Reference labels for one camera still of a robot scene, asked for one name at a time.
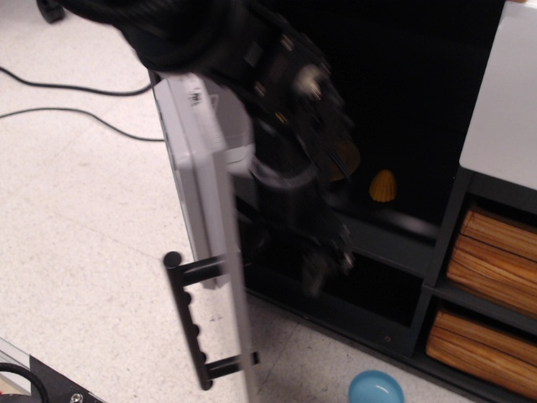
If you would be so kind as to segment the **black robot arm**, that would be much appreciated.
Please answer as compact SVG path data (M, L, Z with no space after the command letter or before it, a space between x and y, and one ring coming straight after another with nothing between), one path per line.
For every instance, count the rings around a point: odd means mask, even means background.
M256 1L67 1L119 30L161 76L193 73L229 89L253 122L258 220L301 253L305 292L352 268L347 227L328 207L351 121L318 47Z

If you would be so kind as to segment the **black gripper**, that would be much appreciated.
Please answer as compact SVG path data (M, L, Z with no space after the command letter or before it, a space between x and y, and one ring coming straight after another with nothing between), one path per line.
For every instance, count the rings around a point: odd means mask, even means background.
M283 172L255 163L251 173L260 212L300 249L305 294L317 297L329 279L352 268L350 231L324 200L313 166Z

